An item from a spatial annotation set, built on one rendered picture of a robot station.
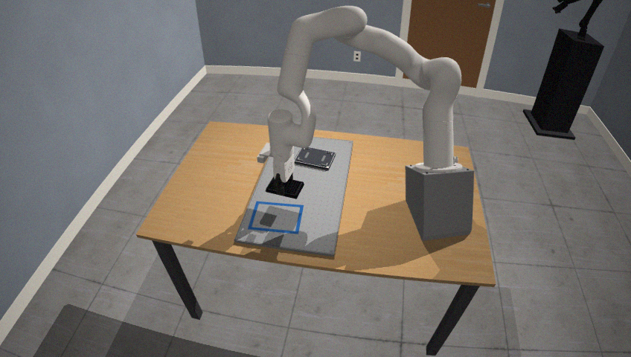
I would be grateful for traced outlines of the blue tape border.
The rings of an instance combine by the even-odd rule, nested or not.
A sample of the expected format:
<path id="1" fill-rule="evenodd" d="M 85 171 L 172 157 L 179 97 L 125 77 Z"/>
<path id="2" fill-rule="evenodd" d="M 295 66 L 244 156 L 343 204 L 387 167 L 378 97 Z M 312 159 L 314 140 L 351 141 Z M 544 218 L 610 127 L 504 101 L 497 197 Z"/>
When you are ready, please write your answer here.
<path id="1" fill-rule="evenodd" d="M 253 221 L 254 221 L 254 217 L 255 217 L 255 214 L 256 214 L 256 211 L 257 211 L 257 207 L 258 207 L 259 204 L 299 207 L 300 210 L 299 210 L 298 221 L 297 221 L 297 225 L 296 225 L 295 231 L 285 231 L 285 230 L 276 230 L 276 229 L 268 229 L 268 228 L 254 228 L 254 227 L 252 227 L 252 224 L 253 224 Z M 251 217 L 248 229 L 250 229 L 250 230 L 258 230 L 258 231 L 272 231 L 272 232 L 280 232 L 280 233 L 288 233 L 288 234 L 298 234 L 299 228 L 300 228 L 300 224 L 301 224 L 301 216 L 302 216 L 303 208 L 304 208 L 303 205 L 292 205 L 292 204 L 283 204 L 283 203 L 274 203 L 274 202 L 256 202 L 256 204 L 254 206 L 253 214 L 252 214 L 252 217 Z"/>

